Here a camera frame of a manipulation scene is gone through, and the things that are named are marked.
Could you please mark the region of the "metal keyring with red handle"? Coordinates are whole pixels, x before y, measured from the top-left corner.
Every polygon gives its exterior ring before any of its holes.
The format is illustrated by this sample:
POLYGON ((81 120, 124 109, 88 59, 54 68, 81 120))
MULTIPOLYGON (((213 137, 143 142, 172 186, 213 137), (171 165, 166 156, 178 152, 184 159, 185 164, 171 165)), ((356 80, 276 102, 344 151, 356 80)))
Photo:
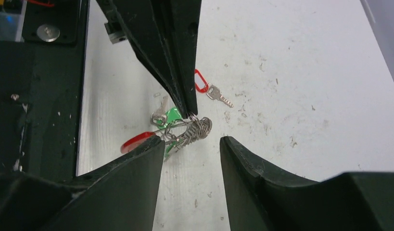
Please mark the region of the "metal keyring with red handle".
POLYGON ((162 129, 146 131, 129 139, 121 145, 120 152, 126 154, 133 151, 153 135, 159 136, 165 142, 165 147, 177 141, 181 144, 182 149, 189 144, 205 139, 211 132, 212 124, 211 119, 198 118, 195 115, 191 115, 189 120, 175 119, 162 129))

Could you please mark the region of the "key with red tag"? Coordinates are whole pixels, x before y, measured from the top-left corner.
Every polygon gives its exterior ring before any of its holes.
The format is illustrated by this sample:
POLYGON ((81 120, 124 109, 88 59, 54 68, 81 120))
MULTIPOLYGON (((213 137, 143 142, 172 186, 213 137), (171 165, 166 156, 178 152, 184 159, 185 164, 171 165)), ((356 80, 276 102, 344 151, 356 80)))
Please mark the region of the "key with red tag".
POLYGON ((230 108, 234 107, 234 104, 222 95, 221 90, 217 86, 205 80, 198 69, 194 70, 194 83, 197 92, 206 94, 211 100, 220 101, 230 108))

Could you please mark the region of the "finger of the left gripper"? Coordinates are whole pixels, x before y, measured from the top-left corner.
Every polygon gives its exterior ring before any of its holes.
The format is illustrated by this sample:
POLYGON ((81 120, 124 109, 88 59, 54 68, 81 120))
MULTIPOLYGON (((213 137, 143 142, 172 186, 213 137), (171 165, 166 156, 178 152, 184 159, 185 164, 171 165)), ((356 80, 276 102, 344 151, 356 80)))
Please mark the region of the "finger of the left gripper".
POLYGON ((168 92, 163 79, 168 65, 154 21, 152 1, 99 0, 97 4, 108 22, 118 22, 121 25, 137 59, 168 92))
POLYGON ((168 71, 168 92, 182 116, 198 114, 194 70, 201 13, 200 0, 154 0, 154 21, 168 71))

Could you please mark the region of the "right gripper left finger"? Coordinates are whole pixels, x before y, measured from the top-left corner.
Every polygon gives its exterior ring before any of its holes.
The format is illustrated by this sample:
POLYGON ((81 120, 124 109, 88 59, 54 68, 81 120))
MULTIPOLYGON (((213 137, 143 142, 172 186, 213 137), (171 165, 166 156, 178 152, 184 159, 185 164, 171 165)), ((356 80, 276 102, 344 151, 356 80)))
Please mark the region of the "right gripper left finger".
POLYGON ((0 231, 150 231, 164 149, 152 136, 66 182, 0 173, 0 231))

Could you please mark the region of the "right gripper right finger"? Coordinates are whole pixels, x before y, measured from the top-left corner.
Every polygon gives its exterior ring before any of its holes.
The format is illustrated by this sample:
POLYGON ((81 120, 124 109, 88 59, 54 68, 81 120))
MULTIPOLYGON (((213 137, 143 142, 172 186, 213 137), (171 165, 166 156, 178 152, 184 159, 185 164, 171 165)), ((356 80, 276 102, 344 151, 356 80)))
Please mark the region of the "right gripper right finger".
POLYGON ((220 139, 233 231, 394 231, 394 172, 345 172, 322 182, 220 139))

